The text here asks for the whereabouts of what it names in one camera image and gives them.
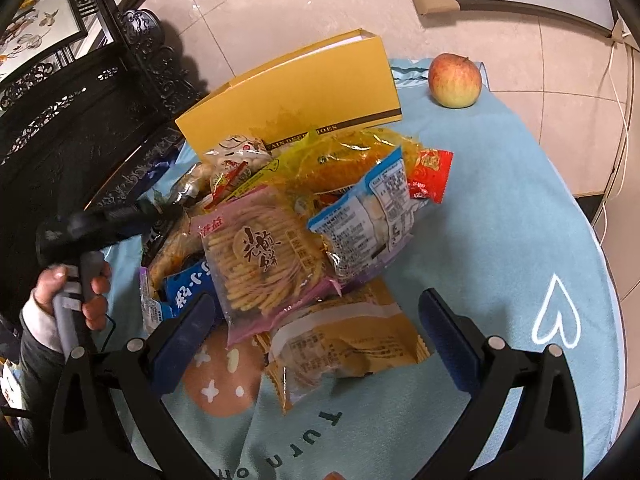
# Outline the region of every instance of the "finger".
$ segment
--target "finger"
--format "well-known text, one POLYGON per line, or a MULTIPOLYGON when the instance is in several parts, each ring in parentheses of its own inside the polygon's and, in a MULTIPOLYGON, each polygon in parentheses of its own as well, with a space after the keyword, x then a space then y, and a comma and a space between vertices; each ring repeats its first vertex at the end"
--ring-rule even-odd
POLYGON ((106 294, 111 290, 111 283, 104 276, 96 276, 91 280, 91 288, 96 294, 106 294))
POLYGON ((107 326, 107 318, 102 316, 100 319, 86 319, 85 323, 90 330, 104 330, 107 326))
POLYGON ((85 318, 92 321, 104 317, 107 313, 107 298, 104 296, 96 296, 82 306, 82 313, 85 318))
POLYGON ((100 272, 105 278, 110 278, 111 277, 111 266, 109 265, 108 262, 105 262, 104 265, 102 266, 102 270, 100 272))
POLYGON ((42 306, 51 304, 53 297, 65 285, 66 267, 57 266, 53 269, 45 269, 38 277, 38 283, 33 291, 36 302, 42 306))

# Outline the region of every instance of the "yellow box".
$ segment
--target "yellow box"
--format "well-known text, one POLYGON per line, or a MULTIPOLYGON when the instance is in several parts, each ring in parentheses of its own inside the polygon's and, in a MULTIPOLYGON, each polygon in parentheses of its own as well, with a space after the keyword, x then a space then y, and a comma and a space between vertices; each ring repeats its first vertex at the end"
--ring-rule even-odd
POLYGON ((380 37, 353 30, 233 78, 176 123, 202 155, 230 136, 262 139, 268 150, 319 133, 402 118, 380 37))

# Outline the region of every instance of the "pink snack package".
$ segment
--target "pink snack package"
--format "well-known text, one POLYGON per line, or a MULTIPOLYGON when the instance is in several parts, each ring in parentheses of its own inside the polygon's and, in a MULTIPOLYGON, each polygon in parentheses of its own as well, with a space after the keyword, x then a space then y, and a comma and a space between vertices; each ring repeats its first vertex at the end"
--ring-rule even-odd
POLYGON ((191 219, 229 325, 229 345, 340 294, 321 237, 306 229, 306 220, 270 186, 191 219))

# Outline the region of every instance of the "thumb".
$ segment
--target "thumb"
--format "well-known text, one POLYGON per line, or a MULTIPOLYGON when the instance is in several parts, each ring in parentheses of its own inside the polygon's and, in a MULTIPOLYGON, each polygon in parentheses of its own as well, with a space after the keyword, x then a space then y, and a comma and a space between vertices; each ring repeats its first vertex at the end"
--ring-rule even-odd
POLYGON ((33 291, 33 299, 36 303, 52 314, 52 300, 56 293, 63 287, 66 281, 66 267, 64 265, 46 269, 40 273, 38 283, 33 291))

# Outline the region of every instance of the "black handle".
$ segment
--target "black handle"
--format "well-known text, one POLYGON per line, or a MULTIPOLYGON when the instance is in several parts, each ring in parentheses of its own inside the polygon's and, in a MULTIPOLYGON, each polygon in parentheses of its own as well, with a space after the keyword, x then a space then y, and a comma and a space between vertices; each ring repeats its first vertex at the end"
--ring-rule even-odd
POLYGON ((79 260, 64 262, 67 268, 66 283, 53 298, 53 313, 56 317, 60 345, 65 360, 77 346, 95 352, 91 330, 86 325, 82 304, 95 296, 91 280, 100 275, 104 264, 101 252, 85 253, 79 260))

